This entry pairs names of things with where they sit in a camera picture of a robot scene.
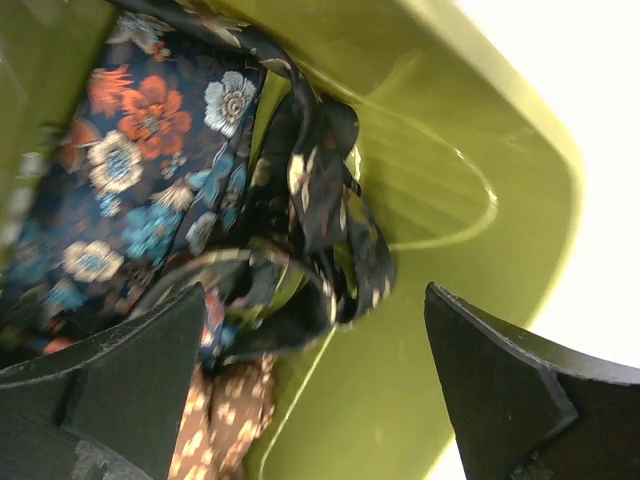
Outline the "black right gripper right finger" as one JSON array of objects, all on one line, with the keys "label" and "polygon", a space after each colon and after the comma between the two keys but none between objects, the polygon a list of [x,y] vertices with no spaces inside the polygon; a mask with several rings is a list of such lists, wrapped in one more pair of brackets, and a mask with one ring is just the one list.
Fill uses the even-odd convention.
[{"label": "black right gripper right finger", "polygon": [[638,368],[538,336],[434,282],[424,318],[467,478],[638,479]]}]

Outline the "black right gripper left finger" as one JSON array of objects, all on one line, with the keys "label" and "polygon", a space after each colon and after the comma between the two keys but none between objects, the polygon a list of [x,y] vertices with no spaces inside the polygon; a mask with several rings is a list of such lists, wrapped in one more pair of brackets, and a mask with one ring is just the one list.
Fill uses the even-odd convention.
[{"label": "black right gripper left finger", "polygon": [[4,479],[164,479],[205,316],[192,286],[1,372]]}]

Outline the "black gold floral tie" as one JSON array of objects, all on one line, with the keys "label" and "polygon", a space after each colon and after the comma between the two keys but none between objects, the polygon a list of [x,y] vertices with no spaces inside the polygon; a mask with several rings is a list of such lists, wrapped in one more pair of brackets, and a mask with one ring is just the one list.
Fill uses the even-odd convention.
[{"label": "black gold floral tie", "polygon": [[358,135],[354,110],[317,95],[289,55],[260,29],[196,3],[127,1],[181,33],[242,53],[287,78],[258,161],[242,169],[240,214],[203,252],[175,255],[136,306],[145,312],[199,283],[224,315],[257,322],[224,334],[212,326],[210,365],[294,352],[348,326],[386,298],[395,281],[389,246],[346,166]]}]

